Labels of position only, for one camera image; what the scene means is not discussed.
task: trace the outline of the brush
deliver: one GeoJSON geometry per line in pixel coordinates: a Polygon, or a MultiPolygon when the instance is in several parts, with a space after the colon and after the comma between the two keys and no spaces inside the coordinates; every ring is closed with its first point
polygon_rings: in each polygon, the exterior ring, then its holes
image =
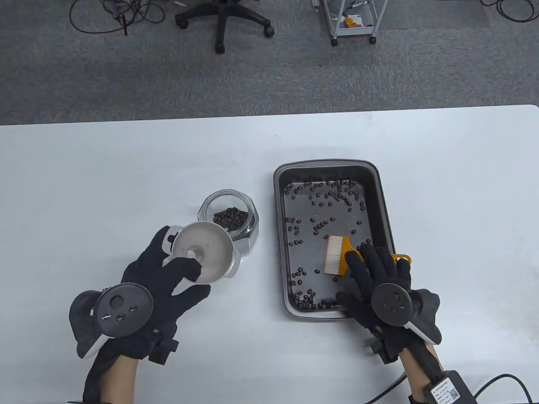
{"type": "MultiPolygon", "coordinates": [[[[329,236],[328,247],[326,249],[326,263],[324,265],[324,273],[328,275],[346,275],[348,264],[344,256],[348,251],[354,251],[360,256],[362,261],[365,261],[361,254],[350,244],[350,237],[329,236]]],[[[393,254],[393,259],[397,261],[400,258],[408,260],[412,265],[412,259],[405,254],[393,254]]]]}

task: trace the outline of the label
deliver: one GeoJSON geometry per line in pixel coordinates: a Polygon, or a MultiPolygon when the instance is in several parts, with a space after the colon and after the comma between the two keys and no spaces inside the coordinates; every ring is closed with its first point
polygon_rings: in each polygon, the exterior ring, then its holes
{"type": "Polygon", "coordinates": [[[460,398],[459,392],[449,378],[436,385],[431,394],[438,404],[453,404],[460,398]]]}

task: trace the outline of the baking tray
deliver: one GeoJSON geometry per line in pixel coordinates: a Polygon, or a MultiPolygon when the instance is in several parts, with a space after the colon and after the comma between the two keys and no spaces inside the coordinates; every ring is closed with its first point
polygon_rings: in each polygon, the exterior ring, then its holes
{"type": "Polygon", "coordinates": [[[324,236],[350,236],[354,247],[370,241],[375,246],[387,246],[392,254],[395,253],[378,170],[373,164],[362,160],[310,160],[278,167],[273,175],[273,184],[283,301],[287,312],[298,319],[348,318],[347,313],[335,302],[335,294],[341,290],[357,291],[357,285],[350,276],[338,277],[337,282],[334,282],[334,276],[324,274],[327,247],[324,236]],[[337,190],[337,186],[332,187],[331,184],[341,180],[356,182],[347,192],[344,189],[350,188],[350,185],[341,185],[342,193],[351,205],[335,196],[328,195],[326,198],[326,193],[337,190]],[[357,192],[357,195],[348,195],[350,191],[357,192]],[[294,218],[294,223],[286,221],[286,218],[294,218]],[[325,220],[328,224],[315,235],[314,226],[325,220]],[[294,226],[299,227],[297,235],[294,226]],[[300,267],[306,275],[292,278],[292,273],[296,273],[300,267]],[[292,281],[297,283],[298,280],[302,281],[302,285],[292,285],[292,281]],[[322,299],[327,302],[324,308],[301,309],[294,303],[293,296],[298,291],[306,293],[308,289],[316,292],[314,304],[320,303],[322,299]]]}

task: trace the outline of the chair base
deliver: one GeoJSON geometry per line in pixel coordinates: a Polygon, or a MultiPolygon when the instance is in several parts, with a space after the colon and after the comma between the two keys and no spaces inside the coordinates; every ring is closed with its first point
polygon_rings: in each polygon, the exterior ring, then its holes
{"type": "Polygon", "coordinates": [[[271,21],[260,14],[238,4],[239,0],[218,0],[210,3],[200,4],[190,10],[176,14],[176,25],[182,30],[189,25],[190,18],[202,16],[217,16],[217,41],[215,42],[215,52],[225,53],[225,27],[228,17],[239,17],[253,21],[264,27],[264,36],[270,38],[275,34],[271,21]]]}

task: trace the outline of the glass jar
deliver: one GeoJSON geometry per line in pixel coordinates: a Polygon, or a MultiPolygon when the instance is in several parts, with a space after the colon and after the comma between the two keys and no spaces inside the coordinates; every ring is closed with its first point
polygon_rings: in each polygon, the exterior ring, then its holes
{"type": "Polygon", "coordinates": [[[247,212],[245,223],[239,229],[229,232],[229,236],[241,255],[248,254],[258,236],[259,218],[253,200],[246,194],[235,190],[214,192],[202,204],[197,218],[199,221],[213,221],[215,213],[222,212],[229,207],[236,207],[247,212]]]}

